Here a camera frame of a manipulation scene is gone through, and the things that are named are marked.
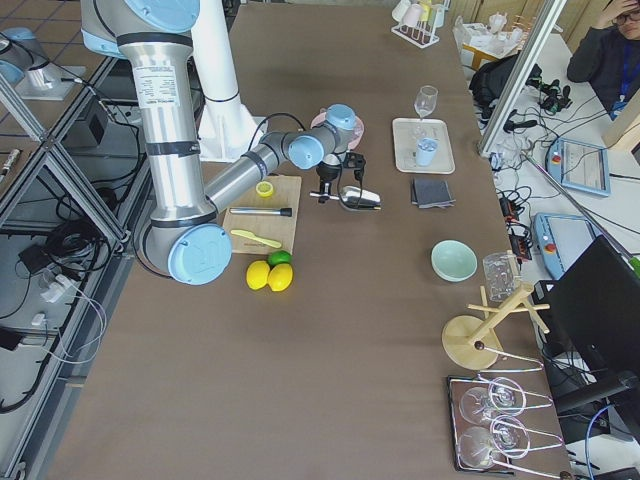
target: white tray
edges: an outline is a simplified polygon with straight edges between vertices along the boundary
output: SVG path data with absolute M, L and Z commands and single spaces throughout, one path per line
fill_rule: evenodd
M 420 123 L 425 136 L 438 141 L 438 150 L 431 164 L 427 167 L 416 165 L 416 143 L 414 129 Z M 449 142 L 447 124 L 442 120 L 417 118 L 396 118 L 392 122 L 393 150 L 396 157 L 396 168 L 407 173 L 453 173 L 453 151 Z

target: small yellow cap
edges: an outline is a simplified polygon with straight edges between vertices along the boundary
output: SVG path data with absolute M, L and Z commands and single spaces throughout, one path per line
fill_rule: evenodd
M 256 185 L 256 193 L 262 197 L 262 198 L 267 198 L 270 197 L 271 195 L 273 195 L 274 189 L 273 189 L 273 184 L 271 182 L 259 182 Z

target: yellow knife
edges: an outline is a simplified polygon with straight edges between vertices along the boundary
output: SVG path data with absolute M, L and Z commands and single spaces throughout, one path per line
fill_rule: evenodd
M 231 235 L 237 235 L 239 237 L 248 238 L 249 240 L 255 240 L 256 242 L 259 242 L 259 243 L 264 243 L 265 245 L 269 245 L 270 247 L 273 247 L 273 248 L 282 247 L 281 242 L 277 240 L 271 240 L 270 238 L 259 237 L 255 233 L 250 232 L 249 230 L 240 230 L 239 228 L 235 228 L 231 230 L 231 232 L 229 233 L 231 233 Z

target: lime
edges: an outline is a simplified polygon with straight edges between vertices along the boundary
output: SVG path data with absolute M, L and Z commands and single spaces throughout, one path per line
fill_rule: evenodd
M 267 263 L 272 267 L 280 265 L 281 263 L 291 263 L 291 254 L 286 250 L 276 250 L 269 254 Z

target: light blue joint cover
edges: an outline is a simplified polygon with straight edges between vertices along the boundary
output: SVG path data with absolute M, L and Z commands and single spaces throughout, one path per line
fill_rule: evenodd
M 307 170 L 324 158 L 324 147 L 311 135 L 300 135 L 289 145 L 289 159 L 296 167 Z
M 214 223 L 198 225 L 183 233 L 169 252 L 169 273 L 189 285 L 209 283 L 224 271 L 231 260 L 231 240 Z
M 18 42 L 21 40 L 35 40 L 36 38 L 34 33 L 27 27 L 11 27 L 7 28 L 2 33 L 4 33 L 11 40 L 16 40 Z
M 118 44 L 110 40 L 105 40 L 96 35 L 92 35 L 86 30 L 82 30 L 82 39 L 84 46 L 92 52 L 99 53 L 100 55 L 107 55 L 108 57 L 116 57 L 125 59 L 126 57 L 118 50 Z
M 24 73 L 13 63 L 0 60 L 0 75 L 2 75 L 7 82 L 11 85 L 15 85 L 24 78 Z
M 200 0 L 125 0 L 125 3 L 143 21 L 166 33 L 191 30 L 200 14 Z
M 351 107 L 336 103 L 327 109 L 326 121 L 343 130 L 356 128 L 356 114 Z

